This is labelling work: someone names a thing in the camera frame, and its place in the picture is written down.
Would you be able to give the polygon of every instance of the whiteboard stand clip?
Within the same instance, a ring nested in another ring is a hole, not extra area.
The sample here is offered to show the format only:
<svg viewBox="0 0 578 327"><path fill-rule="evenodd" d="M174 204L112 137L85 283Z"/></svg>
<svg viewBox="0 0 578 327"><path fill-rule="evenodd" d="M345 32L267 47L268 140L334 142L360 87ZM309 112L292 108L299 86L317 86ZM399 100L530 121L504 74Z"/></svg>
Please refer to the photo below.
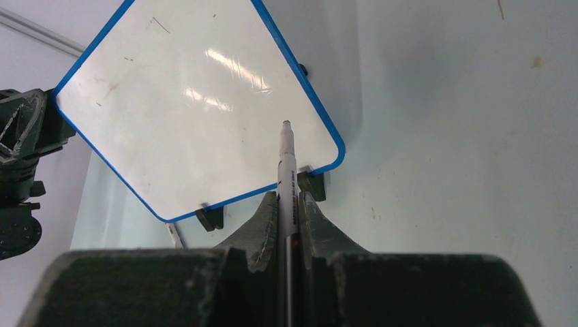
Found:
<svg viewBox="0 0 578 327"><path fill-rule="evenodd" d="M325 173L312 176L309 172L300 172L297 174L297 185L302 192L309 192L316 202L325 201L327 197L324 175Z"/></svg>
<svg viewBox="0 0 578 327"><path fill-rule="evenodd" d="M199 219L199 222L204 227L204 229L208 232L212 232L213 230L222 230L223 229L223 220L224 220L224 206L221 208L216 208L213 210L205 210L199 209L195 211L195 216Z"/></svg>

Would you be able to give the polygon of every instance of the white wall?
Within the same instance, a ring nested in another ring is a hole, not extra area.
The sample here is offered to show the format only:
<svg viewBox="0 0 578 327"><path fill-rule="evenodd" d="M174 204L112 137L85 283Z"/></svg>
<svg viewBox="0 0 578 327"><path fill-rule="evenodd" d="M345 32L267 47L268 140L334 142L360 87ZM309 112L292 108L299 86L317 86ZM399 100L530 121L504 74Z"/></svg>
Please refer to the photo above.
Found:
<svg viewBox="0 0 578 327"><path fill-rule="evenodd" d="M546 326L574 326L578 2L265 3L348 146L327 217L371 251L499 255ZM96 156L89 179L78 247L170 246ZM186 241L217 244L258 200L216 233L183 221Z"/></svg>
<svg viewBox="0 0 578 327"><path fill-rule="evenodd" d="M50 89L74 59L0 27L0 89ZM90 148L76 136L64 150L40 159L36 180L47 194L33 199L41 209L34 217L42 225L40 242L29 252L0 261L0 321L12 326L20 317L44 269L70 248L85 182Z"/></svg>
<svg viewBox="0 0 578 327"><path fill-rule="evenodd" d="M87 45L119 3L1 0L0 7ZM5 27L0 27L0 44L0 89L53 88L75 62ZM63 151L40 159L36 179L44 182L47 194L32 200L42 206L33 213L42 224L42 237L29 252L0 262L0 326L16 324L44 269L69 250L90 154L75 136Z"/></svg>

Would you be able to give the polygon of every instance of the scuff mark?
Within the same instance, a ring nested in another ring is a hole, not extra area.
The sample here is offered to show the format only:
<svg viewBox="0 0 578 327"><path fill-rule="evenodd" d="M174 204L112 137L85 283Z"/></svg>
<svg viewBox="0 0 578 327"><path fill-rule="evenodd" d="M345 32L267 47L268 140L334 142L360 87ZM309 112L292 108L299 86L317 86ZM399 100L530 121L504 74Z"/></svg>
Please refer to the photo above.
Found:
<svg viewBox="0 0 578 327"><path fill-rule="evenodd" d="M153 20L154 20L155 22L157 22L157 24L158 24L160 27L162 27L162 29L165 30L165 32L167 32L167 33L170 34L170 32L169 32L167 29L165 29L164 26L162 26L162 24L161 24L156 18L153 17Z"/></svg>
<svg viewBox="0 0 578 327"><path fill-rule="evenodd" d="M500 8L500 14L502 15L502 20L504 20L504 10L502 9L502 2L498 0L498 7Z"/></svg>
<svg viewBox="0 0 578 327"><path fill-rule="evenodd" d="M108 89L108 92L106 93L106 95L104 96L104 98L106 99L106 98L110 95L110 92L113 92L114 90L116 90L117 87L119 87L119 83L114 83L114 84Z"/></svg>
<svg viewBox="0 0 578 327"><path fill-rule="evenodd" d="M542 58L534 57L534 64L532 65L532 68L542 68Z"/></svg>

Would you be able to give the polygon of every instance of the whiteboard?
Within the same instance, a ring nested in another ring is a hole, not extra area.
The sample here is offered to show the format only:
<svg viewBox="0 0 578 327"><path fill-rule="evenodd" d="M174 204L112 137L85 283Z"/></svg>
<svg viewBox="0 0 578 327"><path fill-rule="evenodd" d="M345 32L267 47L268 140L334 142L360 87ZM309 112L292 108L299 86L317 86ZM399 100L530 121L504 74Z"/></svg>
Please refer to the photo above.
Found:
<svg viewBox="0 0 578 327"><path fill-rule="evenodd" d="M53 94L162 221L273 189L285 120L298 168L345 156L261 0L127 0Z"/></svg>

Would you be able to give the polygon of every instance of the white pen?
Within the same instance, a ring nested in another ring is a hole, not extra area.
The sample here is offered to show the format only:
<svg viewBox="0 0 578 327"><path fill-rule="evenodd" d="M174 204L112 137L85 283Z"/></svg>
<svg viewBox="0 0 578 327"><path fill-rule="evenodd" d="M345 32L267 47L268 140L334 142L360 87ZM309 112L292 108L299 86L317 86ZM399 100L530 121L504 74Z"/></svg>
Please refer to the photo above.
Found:
<svg viewBox="0 0 578 327"><path fill-rule="evenodd" d="M281 147L277 166L277 199L279 217L277 222L279 263L279 313L280 326L293 326L295 319L295 273L299 250L299 218L297 217L297 162L291 123L283 122Z"/></svg>

